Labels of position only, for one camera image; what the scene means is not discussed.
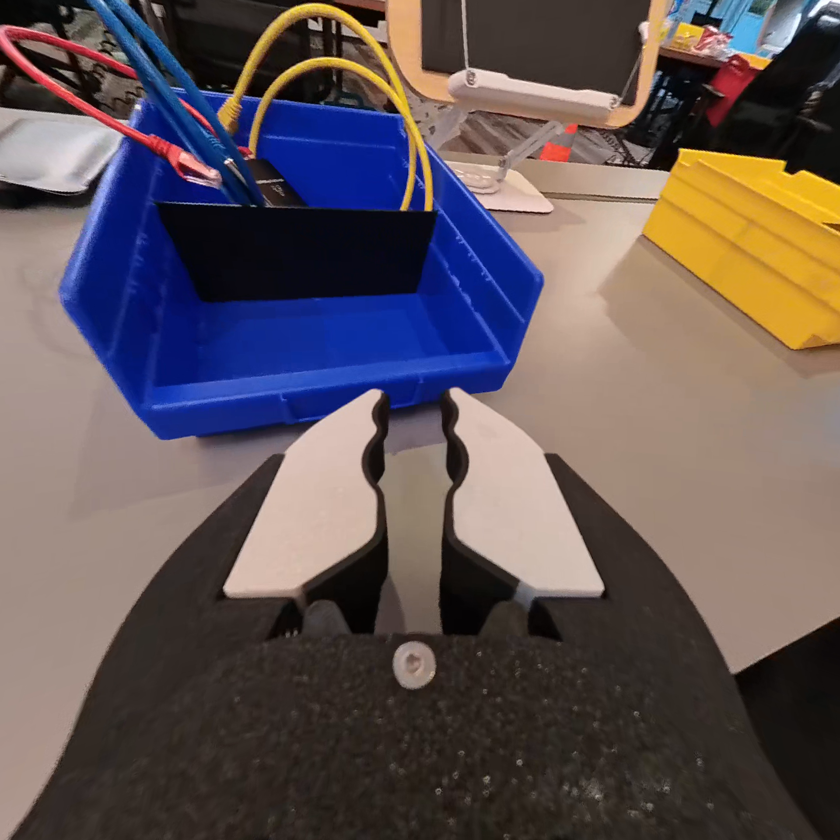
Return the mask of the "wood-framed black board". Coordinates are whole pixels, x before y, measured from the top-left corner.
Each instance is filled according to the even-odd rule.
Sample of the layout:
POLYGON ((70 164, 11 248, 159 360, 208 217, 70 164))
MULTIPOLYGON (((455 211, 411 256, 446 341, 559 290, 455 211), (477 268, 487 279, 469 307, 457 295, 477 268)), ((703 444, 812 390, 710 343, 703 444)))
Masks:
POLYGON ((645 105, 669 2, 387 2, 392 57, 421 98, 453 105, 448 79, 468 67, 620 98, 618 130, 645 105))

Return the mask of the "yellow storage bin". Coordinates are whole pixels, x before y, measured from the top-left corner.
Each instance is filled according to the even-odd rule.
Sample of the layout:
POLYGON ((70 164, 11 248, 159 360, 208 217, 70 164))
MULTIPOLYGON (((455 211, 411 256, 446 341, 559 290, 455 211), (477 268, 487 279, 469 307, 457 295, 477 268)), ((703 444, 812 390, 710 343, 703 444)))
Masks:
POLYGON ((839 186, 680 150, 643 235, 790 350, 839 344, 839 186))

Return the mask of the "black office chair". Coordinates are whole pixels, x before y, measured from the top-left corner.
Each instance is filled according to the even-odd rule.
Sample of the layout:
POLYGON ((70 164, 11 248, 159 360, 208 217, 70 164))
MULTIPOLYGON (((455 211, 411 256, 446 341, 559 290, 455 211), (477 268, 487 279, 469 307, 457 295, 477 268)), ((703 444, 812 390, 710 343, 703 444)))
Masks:
POLYGON ((782 161, 839 183, 839 6, 829 2, 748 84, 710 150, 782 161))

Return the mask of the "orange traffic cone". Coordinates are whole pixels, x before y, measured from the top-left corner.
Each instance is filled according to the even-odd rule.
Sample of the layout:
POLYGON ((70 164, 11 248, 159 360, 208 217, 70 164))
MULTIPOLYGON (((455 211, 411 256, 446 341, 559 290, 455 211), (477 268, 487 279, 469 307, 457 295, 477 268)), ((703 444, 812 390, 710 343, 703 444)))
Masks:
POLYGON ((577 130, 578 125, 576 123, 565 125, 542 147, 539 160, 554 163, 568 162, 571 158, 577 130))

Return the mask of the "grey pouch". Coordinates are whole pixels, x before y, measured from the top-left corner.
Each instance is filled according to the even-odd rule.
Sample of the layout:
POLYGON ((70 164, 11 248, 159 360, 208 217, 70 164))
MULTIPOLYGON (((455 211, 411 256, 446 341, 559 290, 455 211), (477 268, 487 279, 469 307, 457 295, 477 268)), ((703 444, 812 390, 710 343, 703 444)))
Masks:
POLYGON ((95 121, 16 118, 1 132, 1 183, 42 193, 84 193, 121 141, 119 132, 95 121))

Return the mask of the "cluttered background table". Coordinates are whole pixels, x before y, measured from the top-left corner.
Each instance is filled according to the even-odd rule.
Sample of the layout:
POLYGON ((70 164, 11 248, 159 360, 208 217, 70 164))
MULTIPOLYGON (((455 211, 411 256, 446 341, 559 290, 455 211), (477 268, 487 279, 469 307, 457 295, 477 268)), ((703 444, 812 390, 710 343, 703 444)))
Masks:
POLYGON ((660 55, 667 53, 724 62, 744 58, 763 70, 776 47, 765 45, 772 1, 674 1, 660 30, 660 55))

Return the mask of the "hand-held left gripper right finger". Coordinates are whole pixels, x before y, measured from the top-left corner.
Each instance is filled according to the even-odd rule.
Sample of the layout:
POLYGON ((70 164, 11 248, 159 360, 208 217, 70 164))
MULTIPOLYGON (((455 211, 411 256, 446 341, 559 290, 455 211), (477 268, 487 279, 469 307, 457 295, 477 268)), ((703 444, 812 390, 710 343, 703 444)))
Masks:
POLYGON ((550 459, 512 421, 454 387, 440 403, 450 480, 439 613, 443 633, 480 633, 513 604, 525 630, 546 601, 603 598, 606 586, 550 459))

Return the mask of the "black ethernet adapter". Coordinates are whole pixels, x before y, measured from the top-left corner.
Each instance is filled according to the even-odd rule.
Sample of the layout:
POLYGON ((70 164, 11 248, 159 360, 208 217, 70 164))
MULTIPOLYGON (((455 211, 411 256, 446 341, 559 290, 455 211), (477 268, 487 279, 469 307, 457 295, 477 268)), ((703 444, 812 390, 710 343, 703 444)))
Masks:
POLYGON ((270 161, 252 156, 245 159, 245 164, 268 207, 308 207, 308 203, 270 161))

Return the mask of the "blue storage bin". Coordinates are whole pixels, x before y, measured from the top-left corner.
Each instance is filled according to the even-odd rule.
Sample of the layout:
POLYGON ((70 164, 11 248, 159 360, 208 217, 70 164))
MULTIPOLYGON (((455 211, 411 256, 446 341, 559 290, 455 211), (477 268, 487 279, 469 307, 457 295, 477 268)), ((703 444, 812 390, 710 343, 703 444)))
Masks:
MULTIPOLYGON (((309 207, 400 211, 403 121, 274 101, 258 158, 309 207)), ((123 140, 59 287, 69 319, 137 417, 161 439, 318 420, 370 389, 391 406, 451 387, 501 388, 543 274, 429 152, 437 222, 415 293, 297 301, 198 299, 156 204, 227 204, 123 140)))

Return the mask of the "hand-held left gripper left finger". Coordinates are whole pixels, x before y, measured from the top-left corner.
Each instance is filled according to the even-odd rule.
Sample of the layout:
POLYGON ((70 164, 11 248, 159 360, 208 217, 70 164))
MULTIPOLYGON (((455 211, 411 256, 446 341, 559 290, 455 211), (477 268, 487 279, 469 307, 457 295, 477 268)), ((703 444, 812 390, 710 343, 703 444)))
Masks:
POLYGON ((389 398, 371 389, 303 433, 277 473, 224 583, 231 600, 332 602, 372 634, 388 575, 384 441, 389 398))

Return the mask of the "black bin divider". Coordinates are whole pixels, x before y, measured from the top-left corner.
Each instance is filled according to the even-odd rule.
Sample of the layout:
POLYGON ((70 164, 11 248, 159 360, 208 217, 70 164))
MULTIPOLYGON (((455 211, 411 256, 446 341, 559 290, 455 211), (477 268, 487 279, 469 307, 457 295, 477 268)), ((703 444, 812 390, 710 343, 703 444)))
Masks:
POLYGON ((415 293, 436 211, 156 204, 205 303, 415 293))

